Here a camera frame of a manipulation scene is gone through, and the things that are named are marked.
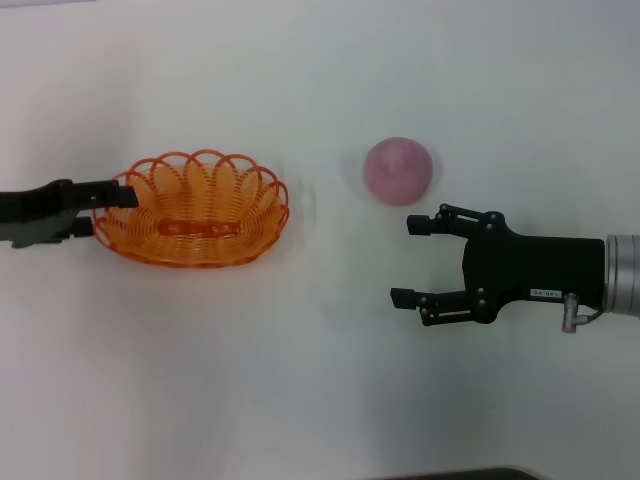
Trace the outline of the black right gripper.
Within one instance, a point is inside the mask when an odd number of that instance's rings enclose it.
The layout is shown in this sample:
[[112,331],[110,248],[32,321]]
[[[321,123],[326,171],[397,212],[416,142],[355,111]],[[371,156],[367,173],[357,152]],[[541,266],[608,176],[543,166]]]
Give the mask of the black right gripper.
[[580,305],[603,308],[605,243],[601,239],[522,235],[512,231],[498,212],[449,204],[441,204],[433,218],[409,215],[406,224],[414,236],[467,239],[462,261],[467,295],[464,291],[390,291],[394,307],[417,310],[426,327],[473,320],[488,324],[509,303],[561,303],[567,294],[575,295]]

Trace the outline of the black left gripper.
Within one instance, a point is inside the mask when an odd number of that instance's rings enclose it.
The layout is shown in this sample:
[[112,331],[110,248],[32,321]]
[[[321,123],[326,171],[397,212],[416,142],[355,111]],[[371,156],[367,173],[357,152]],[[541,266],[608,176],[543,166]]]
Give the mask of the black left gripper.
[[91,217],[76,217],[80,210],[137,208],[133,187],[117,180],[73,183],[55,180],[43,187],[22,192],[1,193],[1,240],[13,248],[40,243],[59,243],[68,238],[92,237]]

